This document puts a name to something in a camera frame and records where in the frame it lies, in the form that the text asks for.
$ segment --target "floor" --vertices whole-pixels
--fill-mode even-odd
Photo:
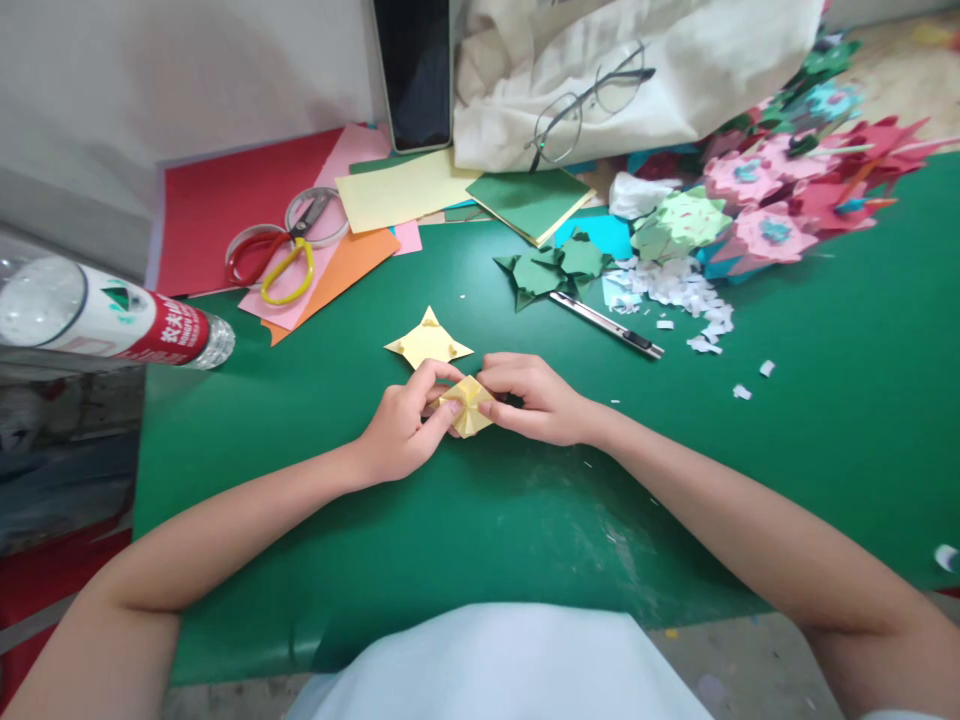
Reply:
[[[912,38],[918,26],[960,30],[960,11],[857,30],[864,42],[841,79],[858,83],[863,116],[931,116],[924,139],[960,133],[960,55]],[[960,601],[932,596],[960,625]],[[778,717],[840,720],[836,702],[800,633],[770,614],[680,628],[650,637],[716,720]],[[164,720],[277,720],[305,675],[198,685],[168,693]]]

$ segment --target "orange paper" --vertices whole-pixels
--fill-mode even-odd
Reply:
[[[330,264],[320,277],[320,282],[314,288],[310,302],[304,308],[294,330],[399,248],[400,241],[386,228],[365,233],[347,233],[330,258]],[[269,320],[261,320],[260,324],[270,331],[270,347],[293,332]]]

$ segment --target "yellow scissors handle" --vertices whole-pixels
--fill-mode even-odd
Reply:
[[[303,278],[303,284],[300,285],[296,290],[287,295],[285,298],[276,299],[270,297],[270,287],[276,281],[278,277],[290,267],[297,256],[303,252],[307,258],[307,274]],[[260,297],[263,298],[264,302],[270,303],[271,305],[286,305],[292,303],[297,298],[301,297],[307,290],[310,289],[310,283],[313,282],[313,248],[310,247],[308,243],[303,238],[297,238],[294,242],[293,250],[290,251],[290,254],[283,259],[279,265],[277,265],[273,270],[270,271],[270,274],[264,278],[263,286],[260,288]]]

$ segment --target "plastic water bottle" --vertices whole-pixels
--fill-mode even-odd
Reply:
[[[209,370],[235,338],[216,315],[3,238],[0,342]]]

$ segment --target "finger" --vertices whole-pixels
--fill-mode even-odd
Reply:
[[[458,383],[463,378],[463,373],[450,363],[427,359],[420,363],[420,367],[407,381],[407,389],[414,397],[423,398],[426,397],[427,391],[437,383],[437,380],[449,380]]]
[[[462,408],[463,405],[459,400],[445,402],[427,419],[423,427],[417,430],[411,442],[415,443],[428,457],[433,455],[433,451],[437,449],[437,445],[440,444],[453,421],[457,419]]]
[[[524,397],[532,390],[531,369],[514,365],[495,365],[477,373],[477,382],[493,394],[511,393]]]
[[[536,355],[524,355],[523,353],[488,353],[483,356],[483,369],[505,364],[524,365],[528,360],[535,357]]]
[[[450,389],[449,385],[444,385],[443,383],[437,383],[432,388],[427,390],[426,402],[424,403],[423,410],[420,412],[420,417],[427,417],[433,413],[434,408],[430,407],[437,399],[443,395],[447,390]]]
[[[501,402],[480,403],[480,412],[494,423],[513,430],[524,437],[539,439],[545,436],[548,413],[540,410],[521,410]]]

